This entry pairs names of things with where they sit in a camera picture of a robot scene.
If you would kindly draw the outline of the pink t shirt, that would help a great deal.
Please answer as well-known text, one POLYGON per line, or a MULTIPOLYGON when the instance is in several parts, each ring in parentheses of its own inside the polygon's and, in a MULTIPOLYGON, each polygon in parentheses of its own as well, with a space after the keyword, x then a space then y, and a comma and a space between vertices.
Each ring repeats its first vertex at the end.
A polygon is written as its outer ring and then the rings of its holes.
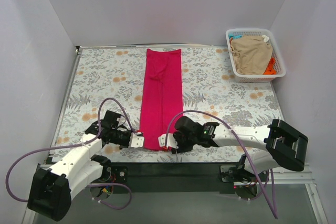
POLYGON ((148 49, 140 114, 144 148, 160 151, 158 138, 173 132, 169 123, 182 111, 182 50, 148 49))

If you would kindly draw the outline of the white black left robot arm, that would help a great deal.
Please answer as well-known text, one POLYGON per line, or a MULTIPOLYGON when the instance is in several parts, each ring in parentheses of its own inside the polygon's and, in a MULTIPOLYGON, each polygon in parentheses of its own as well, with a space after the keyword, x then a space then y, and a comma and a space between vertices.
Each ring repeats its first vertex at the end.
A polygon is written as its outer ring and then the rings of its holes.
POLYGON ((98 184, 101 196, 110 195, 115 186, 125 187, 127 168, 113 167, 111 161, 98 152, 113 143, 128 147, 136 134, 119 124, 121 115, 107 111, 101 121, 92 123, 73 148, 48 169, 38 169, 28 198, 28 209, 54 221, 60 221, 69 211, 72 200, 86 187, 98 184))

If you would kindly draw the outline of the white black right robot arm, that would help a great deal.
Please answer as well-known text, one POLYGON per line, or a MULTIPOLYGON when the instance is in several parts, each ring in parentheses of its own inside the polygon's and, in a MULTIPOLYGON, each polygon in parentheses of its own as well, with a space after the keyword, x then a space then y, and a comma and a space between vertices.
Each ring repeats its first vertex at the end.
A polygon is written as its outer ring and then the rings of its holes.
POLYGON ((305 168, 308 138, 280 119, 272 120, 269 125, 229 129, 223 123, 201 125, 182 116, 174 128, 173 133, 163 134, 159 140, 164 147, 177 153, 191 151, 195 145, 257 149, 257 153, 243 154, 233 166, 221 170, 222 177, 228 181, 250 183, 257 180, 257 175, 274 168, 282 167, 294 172, 305 168))

